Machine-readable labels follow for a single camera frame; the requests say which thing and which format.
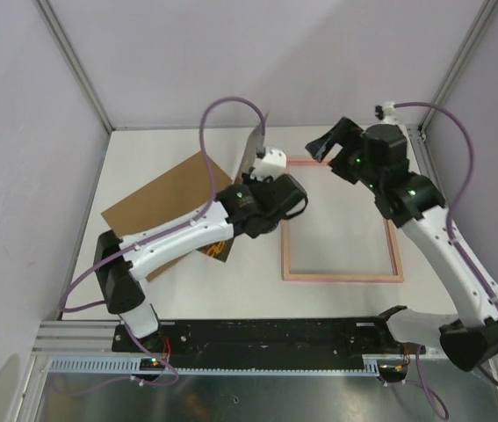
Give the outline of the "sunflower photo print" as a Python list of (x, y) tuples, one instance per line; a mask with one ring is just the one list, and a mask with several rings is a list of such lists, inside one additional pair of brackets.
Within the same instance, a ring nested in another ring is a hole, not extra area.
[[(243, 181), (243, 175), (249, 173), (249, 168), (256, 159), (257, 151), (263, 148), (264, 135), (262, 134), (262, 130), (266, 127), (269, 113), (269, 111), (264, 113), (263, 122), (258, 123), (249, 134), (242, 154), (241, 163), (236, 172), (235, 178), (233, 179), (234, 185), (239, 185)], [(217, 259), (218, 261), (225, 263), (231, 252), (233, 244), (234, 239), (231, 238), (208, 244), (199, 248), (198, 251), (205, 254), (209, 258)]]

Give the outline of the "brown cardboard backing board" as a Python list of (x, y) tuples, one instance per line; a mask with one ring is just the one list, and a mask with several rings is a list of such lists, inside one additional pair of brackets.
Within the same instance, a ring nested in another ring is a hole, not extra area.
[(118, 237), (132, 235), (170, 222), (203, 206), (211, 184), (200, 152), (101, 213)]

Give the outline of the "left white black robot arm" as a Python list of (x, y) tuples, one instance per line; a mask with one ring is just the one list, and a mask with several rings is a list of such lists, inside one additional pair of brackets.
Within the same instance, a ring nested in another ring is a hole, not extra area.
[(141, 280), (209, 244), (270, 233), (307, 204), (305, 189), (285, 173), (228, 186), (208, 204), (147, 231), (123, 237), (106, 231), (98, 237), (93, 269), (108, 312), (120, 318), (142, 351), (156, 349), (162, 340), (160, 321)]

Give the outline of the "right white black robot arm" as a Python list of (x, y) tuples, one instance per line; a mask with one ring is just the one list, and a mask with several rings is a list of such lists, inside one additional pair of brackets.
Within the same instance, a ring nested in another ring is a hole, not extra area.
[(362, 129), (343, 117), (306, 150), (338, 177), (372, 192), (378, 211), (420, 250), (457, 311), (430, 314), (394, 306), (383, 314), (386, 323), (372, 331), (373, 344), (383, 353), (403, 343), (438, 348), (465, 372), (498, 354), (498, 284), (446, 221), (448, 208), (434, 183), (409, 169), (401, 129), (385, 121)]

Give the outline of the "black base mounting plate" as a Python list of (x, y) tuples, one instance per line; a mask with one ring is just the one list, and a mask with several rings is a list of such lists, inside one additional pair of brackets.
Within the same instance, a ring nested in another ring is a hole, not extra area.
[(115, 353), (138, 353), (147, 348), (160, 353), (170, 343), (174, 355), (226, 352), (257, 355), (260, 349), (276, 353), (326, 353), (343, 356), (403, 355), (425, 349), (393, 338), (382, 316), (296, 319), (164, 320), (160, 330), (135, 344), (126, 329), (116, 327), (112, 339)]

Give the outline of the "aluminium frame rail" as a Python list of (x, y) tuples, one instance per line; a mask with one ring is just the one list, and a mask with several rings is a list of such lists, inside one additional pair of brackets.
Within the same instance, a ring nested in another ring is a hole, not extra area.
[(54, 7), (47, 0), (33, 0), (37, 12), (42, 18), (47, 30), (50, 32), (54, 43), (59, 48), (63, 60), (66, 62), (70, 73), (76, 80), (85, 100), (91, 107), (92, 112), (97, 118), (103, 130), (110, 134), (114, 128), (110, 118), (102, 105), (100, 98), (95, 90), (81, 60), (74, 49), (61, 21), (59, 20)]

